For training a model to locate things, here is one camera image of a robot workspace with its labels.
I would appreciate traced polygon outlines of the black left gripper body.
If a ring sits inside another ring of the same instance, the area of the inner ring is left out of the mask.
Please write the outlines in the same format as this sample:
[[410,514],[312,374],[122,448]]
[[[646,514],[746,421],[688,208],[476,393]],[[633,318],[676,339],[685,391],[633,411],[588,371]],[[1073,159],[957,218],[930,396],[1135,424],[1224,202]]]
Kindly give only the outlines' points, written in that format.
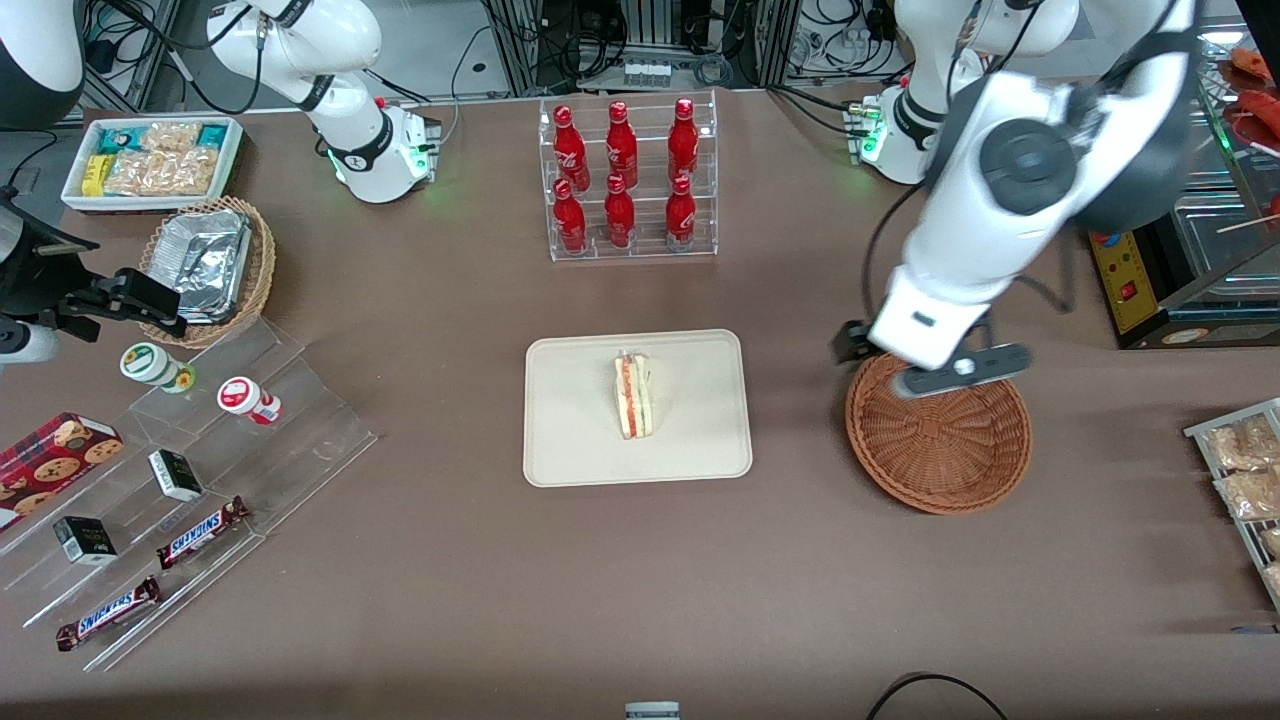
[[859,364],[874,356],[874,345],[868,338],[869,327],[860,320],[845,322],[829,342],[836,365]]

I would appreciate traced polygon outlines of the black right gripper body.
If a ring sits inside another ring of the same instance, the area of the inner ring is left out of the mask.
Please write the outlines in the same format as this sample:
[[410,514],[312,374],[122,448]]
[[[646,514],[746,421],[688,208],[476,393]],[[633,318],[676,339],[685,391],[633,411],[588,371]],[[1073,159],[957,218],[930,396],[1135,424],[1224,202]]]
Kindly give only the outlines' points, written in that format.
[[99,278],[84,269],[82,252],[100,243],[69,234],[38,219],[3,196],[3,217],[17,222],[3,259],[3,315],[61,331],[81,341],[96,341],[100,324],[77,319],[60,309],[63,301],[88,290]]

